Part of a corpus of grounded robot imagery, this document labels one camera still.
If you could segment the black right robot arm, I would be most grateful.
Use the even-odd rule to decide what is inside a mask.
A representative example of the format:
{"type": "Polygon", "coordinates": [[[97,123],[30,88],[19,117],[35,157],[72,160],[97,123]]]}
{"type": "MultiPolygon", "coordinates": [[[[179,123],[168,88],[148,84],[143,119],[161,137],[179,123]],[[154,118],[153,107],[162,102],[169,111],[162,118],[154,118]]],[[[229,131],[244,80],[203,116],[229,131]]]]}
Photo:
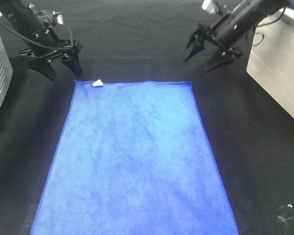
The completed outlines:
{"type": "Polygon", "coordinates": [[[220,19],[212,26],[198,24],[198,28],[190,35],[186,48],[193,46],[190,54],[184,59],[188,62],[199,52],[205,50],[204,43],[209,41],[218,47],[216,53],[207,61],[209,72],[223,65],[233,63],[234,59],[243,56],[236,43],[259,23],[279,9],[289,7],[289,0],[244,0],[233,10],[217,0],[209,0],[204,10],[220,15],[220,19]]]}

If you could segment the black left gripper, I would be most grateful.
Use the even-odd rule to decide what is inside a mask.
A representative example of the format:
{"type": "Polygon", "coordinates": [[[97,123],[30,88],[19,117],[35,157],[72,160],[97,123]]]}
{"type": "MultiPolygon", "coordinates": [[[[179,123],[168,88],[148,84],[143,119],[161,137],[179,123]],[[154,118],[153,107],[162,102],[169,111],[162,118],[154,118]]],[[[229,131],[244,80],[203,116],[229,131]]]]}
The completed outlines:
{"type": "Polygon", "coordinates": [[[57,26],[68,30],[69,39],[60,39],[55,33],[54,28],[47,26],[38,16],[37,11],[30,10],[30,14],[25,21],[29,23],[18,31],[18,34],[24,40],[28,48],[17,53],[20,58],[26,58],[29,61],[28,67],[35,70],[49,80],[56,79],[56,72],[47,61],[61,59],[61,62],[67,66],[76,77],[82,75],[82,68],[79,62],[79,56],[82,46],[80,41],[73,39],[71,30],[64,24],[57,26]]]}

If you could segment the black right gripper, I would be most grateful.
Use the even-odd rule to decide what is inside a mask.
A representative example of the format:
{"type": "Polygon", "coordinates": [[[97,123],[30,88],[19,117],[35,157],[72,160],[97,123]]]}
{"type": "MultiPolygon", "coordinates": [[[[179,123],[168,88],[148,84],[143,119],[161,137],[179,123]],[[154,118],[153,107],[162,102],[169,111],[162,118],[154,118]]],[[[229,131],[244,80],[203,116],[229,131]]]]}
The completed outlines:
{"type": "Polygon", "coordinates": [[[193,46],[183,63],[203,51],[205,41],[209,41],[219,48],[206,62],[206,72],[231,64],[234,57],[241,57],[243,53],[235,44],[257,25],[255,11],[254,7],[236,7],[233,11],[224,13],[219,21],[212,26],[199,24],[197,30],[190,35],[185,47],[187,50],[193,46]]]}

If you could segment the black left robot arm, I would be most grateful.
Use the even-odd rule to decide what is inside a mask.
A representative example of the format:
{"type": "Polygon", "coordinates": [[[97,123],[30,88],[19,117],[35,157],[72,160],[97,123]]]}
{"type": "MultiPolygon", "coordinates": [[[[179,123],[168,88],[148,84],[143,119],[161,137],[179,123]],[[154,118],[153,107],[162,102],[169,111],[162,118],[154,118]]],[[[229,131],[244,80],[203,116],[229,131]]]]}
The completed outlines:
{"type": "Polygon", "coordinates": [[[60,39],[53,30],[56,26],[69,29],[64,25],[63,12],[37,11],[32,3],[25,5],[20,0],[0,0],[0,12],[13,26],[0,25],[12,34],[23,39],[28,48],[17,53],[17,57],[27,60],[27,66],[50,80],[56,78],[51,62],[60,60],[76,77],[82,75],[78,54],[81,52],[80,41],[70,38],[60,39]]]}

